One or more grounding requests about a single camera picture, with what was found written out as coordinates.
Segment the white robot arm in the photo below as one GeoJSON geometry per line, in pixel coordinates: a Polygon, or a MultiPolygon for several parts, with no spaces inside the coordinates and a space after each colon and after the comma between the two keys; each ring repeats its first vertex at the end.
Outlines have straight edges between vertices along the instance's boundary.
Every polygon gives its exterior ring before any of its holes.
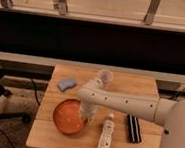
{"type": "Polygon", "coordinates": [[[79,87],[78,98],[82,117],[92,118],[98,105],[125,112],[163,126],[159,148],[185,148],[185,99],[109,92],[98,77],[79,87]]]}

